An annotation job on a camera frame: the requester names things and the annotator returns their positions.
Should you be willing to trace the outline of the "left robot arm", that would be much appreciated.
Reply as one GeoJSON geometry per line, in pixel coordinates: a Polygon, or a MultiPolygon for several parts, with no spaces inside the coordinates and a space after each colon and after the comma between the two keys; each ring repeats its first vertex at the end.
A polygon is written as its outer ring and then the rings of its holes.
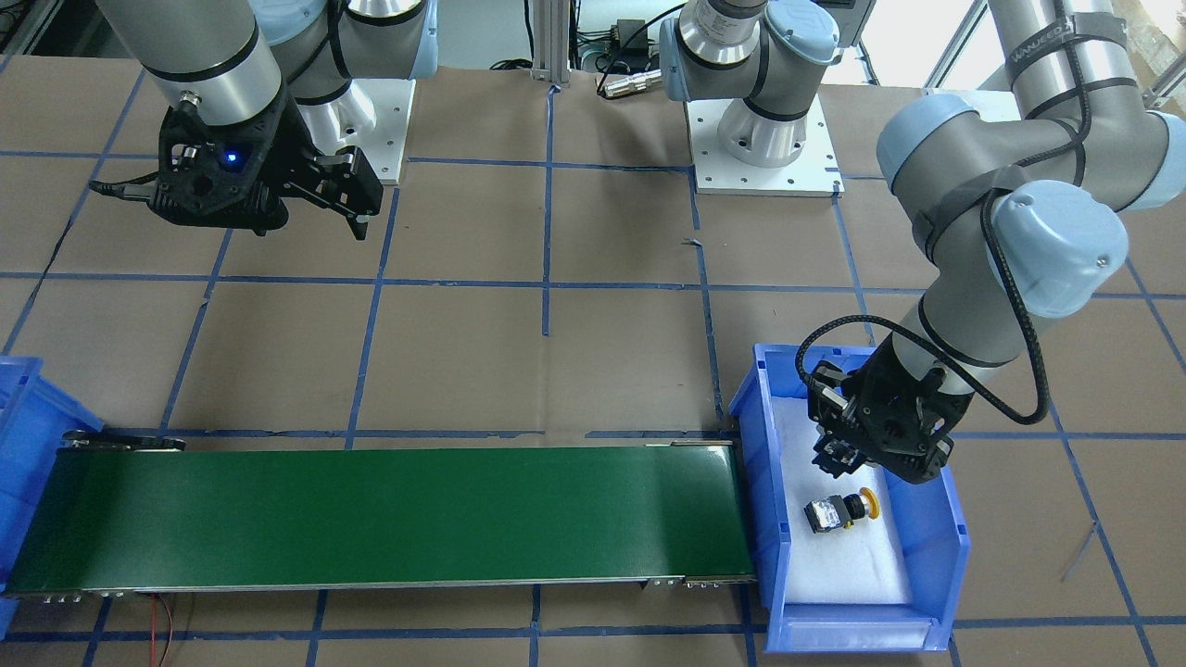
{"type": "Polygon", "coordinates": [[[814,464],[874,464],[910,483],[940,474],[950,432],[982,396],[1041,423],[1039,333],[1126,261],[1122,212],[1182,193],[1182,119],[1144,108],[1109,1],[991,1],[1020,119],[990,122],[957,94],[927,94],[876,140],[890,193],[938,277],[863,367],[795,366],[817,423],[814,464]]]}

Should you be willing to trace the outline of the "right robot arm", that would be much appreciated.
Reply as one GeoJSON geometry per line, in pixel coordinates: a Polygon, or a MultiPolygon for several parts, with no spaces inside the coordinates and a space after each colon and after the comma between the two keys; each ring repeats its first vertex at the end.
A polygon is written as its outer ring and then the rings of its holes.
{"type": "Polygon", "coordinates": [[[176,225],[259,236],[285,199],[342,217],[356,240],[397,177],[410,101],[439,65],[435,1],[102,1],[167,100],[153,172],[90,182],[176,225]]]}

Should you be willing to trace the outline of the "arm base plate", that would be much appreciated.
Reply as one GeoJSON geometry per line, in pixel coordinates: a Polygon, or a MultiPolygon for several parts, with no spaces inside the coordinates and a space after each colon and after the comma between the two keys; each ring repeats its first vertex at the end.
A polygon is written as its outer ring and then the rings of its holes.
{"type": "Polygon", "coordinates": [[[791,121],[759,117],[742,100],[687,102],[686,112],[699,193],[844,193],[818,99],[791,121]]]}
{"type": "Polygon", "coordinates": [[[380,182],[397,186],[416,88],[412,80],[353,80],[334,101],[299,110],[325,155],[358,146],[380,182]]]}

